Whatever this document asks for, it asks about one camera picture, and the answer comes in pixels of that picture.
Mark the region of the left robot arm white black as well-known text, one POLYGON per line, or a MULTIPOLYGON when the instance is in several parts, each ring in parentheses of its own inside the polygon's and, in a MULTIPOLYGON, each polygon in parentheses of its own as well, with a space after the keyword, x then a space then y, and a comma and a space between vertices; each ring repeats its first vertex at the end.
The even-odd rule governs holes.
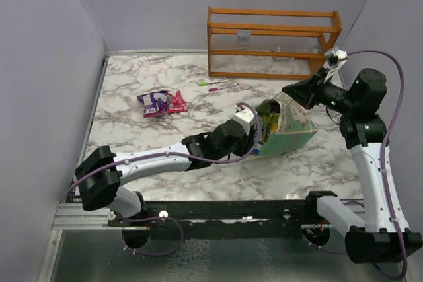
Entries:
POLYGON ((213 164, 231 164, 230 155, 242 160, 250 155, 261 136, 261 124, 243 125, 228 120, 212 132, 185 137, 181 142, 142 153, 95 149, 76 169, 76 184, 84 211, 109 208, 133 225, 145 220, 142 195, 124 186, 134 180, 166 172, 187 172, 213 164))

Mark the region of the red snack packet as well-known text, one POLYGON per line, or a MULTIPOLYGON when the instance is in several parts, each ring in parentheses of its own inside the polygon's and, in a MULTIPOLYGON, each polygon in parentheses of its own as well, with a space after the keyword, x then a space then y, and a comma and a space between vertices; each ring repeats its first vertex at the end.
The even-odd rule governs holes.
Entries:
POLYGON ((188 111, 188 105, 183 99, 181 92, 178 90, 175 95, 167 94, 167 113, 181 113, 188 111))

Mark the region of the green paper bag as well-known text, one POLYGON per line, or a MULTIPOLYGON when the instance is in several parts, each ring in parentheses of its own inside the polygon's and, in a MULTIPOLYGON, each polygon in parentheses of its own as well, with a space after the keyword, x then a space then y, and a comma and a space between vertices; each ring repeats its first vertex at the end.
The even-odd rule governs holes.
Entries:
POLYGON ((267 139, 262 137, 262 145, 257 156, 268 157, 297 150, 317 133, 317 127, 310 116, 283 92, 271 99, 264 100, 256 107, 256 111, 261 122, 263 113, 280 113, 277 132, 271 134, 267 139))

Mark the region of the purple snack packet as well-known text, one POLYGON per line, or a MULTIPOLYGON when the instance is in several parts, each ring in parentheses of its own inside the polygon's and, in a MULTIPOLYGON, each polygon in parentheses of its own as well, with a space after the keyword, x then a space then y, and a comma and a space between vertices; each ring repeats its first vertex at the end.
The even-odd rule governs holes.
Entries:
POLYGON ((137 96, 137 100, 143 104, 143 117, 156 118, 166 114, 168 92, 161 90, 137 96))

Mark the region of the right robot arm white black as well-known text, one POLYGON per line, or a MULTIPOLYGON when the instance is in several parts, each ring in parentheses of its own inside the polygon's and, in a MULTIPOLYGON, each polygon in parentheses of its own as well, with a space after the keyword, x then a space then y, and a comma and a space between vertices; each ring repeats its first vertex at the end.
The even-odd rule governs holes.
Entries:
POLYGON ((377 114, 387 93, 386 77, 375 69, 362 69, 345 90, 320 69, 308 80, 287 85, 282 92, 305 109, 318 104, 338 112, 340 132, 356 165, 365 206, 364 219, 349 210, 336 194, 311 192, 303 214, 310 223, 328 221, 343 237, 348 257, 357 264, 397 263, 422 247, 422 236, 412 232, 389 174, 387 134, 377 114))

